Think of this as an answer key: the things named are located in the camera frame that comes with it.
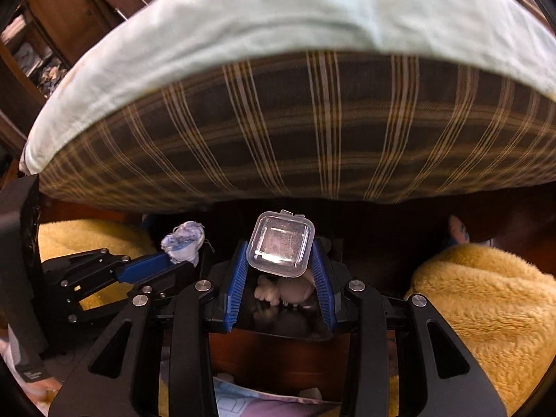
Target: striped fabric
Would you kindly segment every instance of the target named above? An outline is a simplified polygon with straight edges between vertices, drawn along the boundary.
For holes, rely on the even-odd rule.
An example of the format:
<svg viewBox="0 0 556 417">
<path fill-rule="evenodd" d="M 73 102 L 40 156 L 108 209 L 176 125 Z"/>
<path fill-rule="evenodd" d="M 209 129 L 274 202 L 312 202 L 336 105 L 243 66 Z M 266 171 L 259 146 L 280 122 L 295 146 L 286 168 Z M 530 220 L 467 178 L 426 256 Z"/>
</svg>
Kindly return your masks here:
<svg viewBox="0 0 556 417">
<path fill-rule="evenodd" d="M 96 123 L 51 197 L 138 212 L 274 196 L 396 203 L 556 179 L 556 106 L 430 59 L 310 51 L 225 65 Z"/>
</svg>

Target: crumpled cloth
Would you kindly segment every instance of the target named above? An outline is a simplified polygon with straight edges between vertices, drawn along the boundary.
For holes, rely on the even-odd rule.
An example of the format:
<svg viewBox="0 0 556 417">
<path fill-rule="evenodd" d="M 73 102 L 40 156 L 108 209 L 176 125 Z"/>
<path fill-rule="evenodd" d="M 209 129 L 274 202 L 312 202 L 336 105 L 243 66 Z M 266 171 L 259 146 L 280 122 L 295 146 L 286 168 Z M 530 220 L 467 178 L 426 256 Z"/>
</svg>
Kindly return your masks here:
<svg viewBox="0 0 556 417">
<path fill-rule="evenodd" d="M 195 221 L 187 221 L 174 227 L 171 234 L 164 237 L 160 247 L 166 252 L 172 263 L 199 263 L 199 248 L 205 241 L 203 225 Z"/>
</svg>

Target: plastic container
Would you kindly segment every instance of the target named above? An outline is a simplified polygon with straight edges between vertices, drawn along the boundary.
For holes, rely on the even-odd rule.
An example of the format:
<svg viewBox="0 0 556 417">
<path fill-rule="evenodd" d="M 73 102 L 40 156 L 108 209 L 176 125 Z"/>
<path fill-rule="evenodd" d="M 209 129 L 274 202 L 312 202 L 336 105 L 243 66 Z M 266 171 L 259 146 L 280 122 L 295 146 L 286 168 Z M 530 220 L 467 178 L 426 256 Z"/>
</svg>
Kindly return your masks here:
<svg viewBox="0 0 556 417">
<path fill-rule="evenodd" d="M 315 226 L 302 214 L 265 212 L 247 246 L 248 263 L 260 271 L 299 277 L 307 269 Z"/>
</svg>

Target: yellow plush fabric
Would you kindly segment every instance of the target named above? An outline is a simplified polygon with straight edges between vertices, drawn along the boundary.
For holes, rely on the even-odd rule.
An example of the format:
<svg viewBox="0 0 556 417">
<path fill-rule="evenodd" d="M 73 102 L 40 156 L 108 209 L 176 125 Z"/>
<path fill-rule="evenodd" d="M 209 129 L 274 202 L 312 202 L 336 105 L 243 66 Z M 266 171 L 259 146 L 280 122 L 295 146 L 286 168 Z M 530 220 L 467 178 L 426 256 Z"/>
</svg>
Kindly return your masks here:
<svg viewBox="0 0 556 417">
<path fill-rule="evenodd" d="M 474 244 L 420 266 L 408 295 L 431 301 L 512 415 L 556 356 L 556 281 L 519 257 Z"/>
<path fill-rule="evenodd" d="M 132 259 L 156 252 L 146 232 L 122 223 L 102 220 L 41 224 L 38 247 L 42 261 L 103 247 L 112 254 L 126 255 Z M 130 289 L 129 284 L 114 283 L 85 298 L 80 304 L 85 310 L 93 309 L 125 298 Z"/>
</svg>

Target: screw head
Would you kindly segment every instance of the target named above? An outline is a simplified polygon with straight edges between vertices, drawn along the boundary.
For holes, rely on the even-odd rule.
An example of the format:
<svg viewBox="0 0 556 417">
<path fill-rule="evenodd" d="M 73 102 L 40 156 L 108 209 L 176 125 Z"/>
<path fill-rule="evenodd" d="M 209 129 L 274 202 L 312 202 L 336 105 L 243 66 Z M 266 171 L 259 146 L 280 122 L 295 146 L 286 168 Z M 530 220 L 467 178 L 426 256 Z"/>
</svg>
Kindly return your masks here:
<svg viewBox="0 0 556 417">
<path fill-rule="evenodd" d="M 349 281 L 348 286 L 349 286 L 351 291 L 363 291 L 363 290 L 365 290 L 365 284 L 362 281 L 358 281 L 357 279 Z"/>
<path fill-rule="evenodd" d="M 133 302 L 134 306 L 140 308 L 141 306 L 144 306 L 146 303 L 148 303 L 148 297 L 147 295 L 137 295 L 133 297 L 133 300 L 131 302 Z"/>
<path fill-rule="evenodd" d="M 418 308 L 423 308 L 426 306 L 426 298 L 423 295 L 413 295 L 411 297 L 411 302 Z"/>
<path fill-rule="evenodd" d="M 211 282 L 205 279 L 203 279 L 202 281 L 198 281 L 198 283 L 195 284 L 195 289 L 197 291 L 207 291 L 210 290 L 210 287 L 212 287 Z"/>
</svg>

